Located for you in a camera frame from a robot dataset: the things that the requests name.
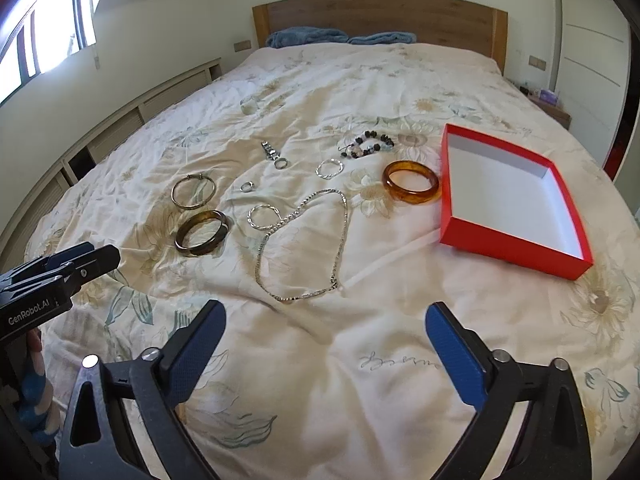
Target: window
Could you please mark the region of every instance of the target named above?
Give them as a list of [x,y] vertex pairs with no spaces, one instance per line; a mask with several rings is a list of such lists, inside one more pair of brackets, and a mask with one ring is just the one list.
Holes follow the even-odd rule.
[[0,102],[9,97],[20,86],[17,40],[9,47],[0,63]]
[[36,1],[0,59],[0,104],[41,72],[95,43],[93,17],[97,3],[98,0]]
[[35,15],[35,44],[40,71],[58,66],[80,50],[76,36],[73,0],[38,0]]

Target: white wardrobe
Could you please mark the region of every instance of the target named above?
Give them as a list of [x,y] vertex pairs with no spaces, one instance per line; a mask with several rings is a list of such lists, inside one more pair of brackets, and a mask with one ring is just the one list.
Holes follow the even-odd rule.
[[569,131],[603,166],[625,104],[631,30],[613,0],[562,0],[556,92]]

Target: floral bedspread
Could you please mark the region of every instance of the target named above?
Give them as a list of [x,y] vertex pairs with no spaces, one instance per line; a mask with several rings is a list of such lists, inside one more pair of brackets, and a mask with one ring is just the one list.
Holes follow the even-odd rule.
[[[390,199],[383,168],[408,158],[439,172],[447,121],[556,163],[588,232],[591,270],[568,282],[454,250],[438,243],[439,202]],[[393,152],[347,160],[330,182],[315,175],[339,146],[372,129],[395,141]],[[287,169],[266,160],[262,140],[289,159]],[[232,222],[224,244],[197,258],[172,247],[192,212],[176,208],[170,191],[187,173],[215,181],[206,207]],[[256,191],[240,191],[247,180]],[[187,186],[186,198],[206,194],[206,184]],[[247,212],[271,203],[288,214],[326,187],[350,201],[340,288],[278,303],[255,282],[262,233]],[[341,211],[337,196],[324,196],[271,237],[262,264],[269,290],[292,296],[328,285]],[[136,357],[218,299],[226,332],[182,412],[222,478],[429,478],[473,414],[424,333],[425,309],[438,300],[490,348],[523,362],[569,361],[595,479],[608,476],[640,429],[638,227],[581,145],[478,54],[426,44],[261,49],[73,186],[41,220],[26,257],[84,240],[116,245],[122,263],[44,327],[56,401],[68,401],[85,355]],[[135,406],[130,415],[147,455]],[[516,430],[508,430],[513,438]],[[494,476],[512,441],[500,446]]]

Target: wooden headboard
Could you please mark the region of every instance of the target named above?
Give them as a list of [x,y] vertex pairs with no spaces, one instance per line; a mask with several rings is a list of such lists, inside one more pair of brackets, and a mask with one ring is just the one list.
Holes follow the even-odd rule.
[[419,43],[466,48],[495,59],[504,72],[507,13],[465,0],[281,0],[254,7],[258,44],[276,30],[308,25],[349,36],[413,32]]

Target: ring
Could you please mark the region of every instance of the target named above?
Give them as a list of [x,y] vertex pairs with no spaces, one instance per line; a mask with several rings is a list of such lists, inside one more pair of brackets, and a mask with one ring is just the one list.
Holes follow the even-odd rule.
[[[213,190],[211,191],[211,194],[209,196],[207,196],[204,200],[202,200],[201,202],[198,202],[196,204],[193,205],[182,205],[182,204],[178,204],[175,200],[175,189],[178,187],[178,184],[181,184],[183,182],[186,182],[187,180],[191,180],[192,178],[197,178],[199,180],[208,180],[211,185],[213,186]],[[171,201],[177,205],[180,209],[186,209],[187,211],[190,211],[192,209],[197,209],[199,207],[204,206],[209,200],[211,200],[211,198],[215,195],[216,193],[216,183],[213,182],[213,179],[203,175],[203,174],[193,174],[193,175],[187,175],[185,177],[182,177],[178,182],[176,182],[174,184],[174,186],[171,189]]]
[[[187,233],[191,231],[196,225],[202,224],[207,220],[220,220],[220,227],[216,233],[206,240],[205,242],[195,245],[184,245],[184,238]],[[190,217],[184,224],[182,224],[177,233],[175,234],[175,248],[182,254],[187,256],[201,256],[202,254],[210,253],[215,249],[222,240],[225,239],[226,234],[229,232],[229,220],[224,213],[220,211],[201,211],[192,217]]]
[[276,170],[284,170],[289,165],[289,161],[283,156],[279,156],[273,161],[273,165],[276,167]]
[[251,227],[253,227],[254,229],[258,229],[258,231],[268,231],[274,225],[274,224],[271,224],[271,225],[258,225],[258,224],[255,224],[254,221],[252,220],[251,215],[254,213],[254,211],[256,211],[257,209],[260,209],[260,208],[264,208],[264,207],[267,208],[267,209],[271,209],[274,213],[276,213],[276,215],[278,215],[278,218],[280,219],[280,221],[282,221],[282,216],[280,216],[280,212],[278,211],[277,207],[274,207],[271,204],[256,205],[256,206],[252,207],[251,209],[249,209],[249,214],[246,216],[246,218],[249,221],[249,225]]
[[243,193],[249,193],[254,189],[255,189],[254,183],[251,182],[250,180],[242,184],[242,186],[240,186],[240,191],[242,191]]
[[[324,164],[337,164],[338,165],[338,171],[336,171],[335,173],[329,173],[329,174],[322,174],[320,173],[320,169],[322,168],[322,166]],[[344,169],[344,165],[341,163],[340,160],[336,159],[336,158],[328,158],[326,160],[323,160],[318,167],[316,168],[316,175],[319,176],[320,178],[324,178],[325,180],[329,180],[331,178],[333,178],[334,176],[341,174],[342,170]]]
[[[425,176],[431,183],[431,187],[424,191],[411,191],[410,189],[398,186],[398,184],[391,180],[390,176],[392,173],[402,170],[413,171],[414,173]],[[432,200],[437,197],[440,190],[438,176],[426,166],[412,160],[396,160],[389,164],[382,173],[382,184],[392,197],[402,200],[403,202],[408,202],[409,204],[421,204]]]

